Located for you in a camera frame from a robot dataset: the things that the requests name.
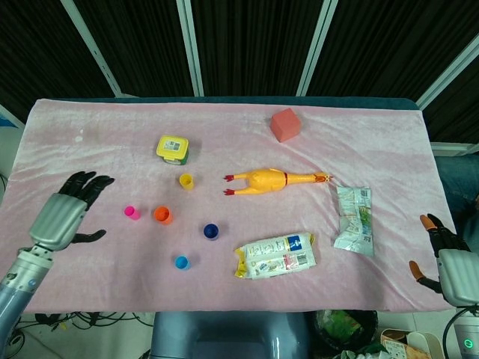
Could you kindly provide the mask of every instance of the green light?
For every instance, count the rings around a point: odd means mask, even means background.
[[[464,346],[467,349],[472,349],[472,347],[474,346],[474,343],[472,342],[472,340],[466,339],[466,340],[464,340]]]

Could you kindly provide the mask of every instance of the white plastic package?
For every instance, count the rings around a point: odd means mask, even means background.
[[[339,197],[339,237],[335,248],[366,256],[374,255],[371,228],[370,188],[337,187]]]
[[[269,278],[315,266],[313,242],[311,233],[294,233],[243,245],[235,250],[239,256],[235,276]]]

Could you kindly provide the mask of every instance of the robotic hand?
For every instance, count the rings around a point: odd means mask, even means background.
[[[115,180],[84,171],[72,175],[45,203],[30,229],[32,248],[21,248],[0,283],[0,359],[10,332],[53,265],[52,254],[70,243],[95,242],[106,234],[76,233],[86,212]]]
[[[413,277],[423,286],[444,296],[455,307],[475,307],[479,303],[479,256],[442,225],[434,215],[421,216],[429,233],[439,270],[439,282],[427,278],[416,262],[410,261]]]

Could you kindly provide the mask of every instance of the rubber chicken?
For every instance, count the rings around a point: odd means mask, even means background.
[[[286,185],[293,183],[316,183],[329,182],[332,176],[323,172],[315,174],[287,174],[274,168],[246,172],[245,174],[229,174],[224,177],[227,182],[240,178],[249,181],[249,187],[245,189],[227,189],[226,196],[233,194],[261,194],[270,191],[280,191]]]

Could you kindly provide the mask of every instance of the pink foam cube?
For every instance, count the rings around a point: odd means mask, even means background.
[[[301,120],[294,114],[291,108],[287,108],[274,114],[269,126],[276,139],[280,142],[289,140],[301,131]]]

